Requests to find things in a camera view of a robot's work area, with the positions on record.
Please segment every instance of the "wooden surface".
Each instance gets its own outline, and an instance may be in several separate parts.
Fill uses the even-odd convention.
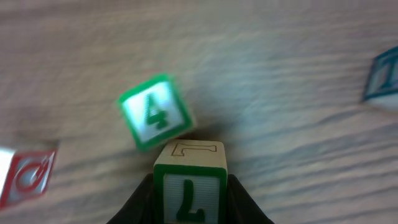
[[[0,223],[106,223],[152,170],[115,106],[174,74],[276,223],[396,224],[398,115],[358,101],[396,0],[3,0],[0,133],[60,140],[49,191]]]

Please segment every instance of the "red block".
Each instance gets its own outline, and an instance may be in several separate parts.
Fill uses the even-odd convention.
[[[56,154],[56,149],[16,152],[0,147],[0,209],[44,194]]]

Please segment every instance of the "alphabet block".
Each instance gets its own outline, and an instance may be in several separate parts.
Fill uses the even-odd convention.
[[[44,194],[56,152],[0,147],[0,209]]]
[[[154,165],[156,223],[225,223],[224,145],[172,140]]]
[[[373,106],[398,111],[398,47],[374,59],[363,100]]]
[[[194,127],[192,116],[166,74],[123,93],[118,104],[141,151]]]

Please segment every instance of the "green block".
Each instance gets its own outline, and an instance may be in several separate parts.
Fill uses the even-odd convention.
[[[123,93],[118,105],[140,151],[147,151],[194,126],[185,103],[166,74]]]
[[[156,224],[225,224],[227,176],[221,142],[170,141],[154,166]]]

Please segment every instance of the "green number 4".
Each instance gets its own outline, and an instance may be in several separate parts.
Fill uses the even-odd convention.
[[[166,128],[168,124],[166,117],[167,112],[163,111],[155,101],[153,94],[148,94],[146,98],[146,123],[147,125],[156,124],[156,129]]]

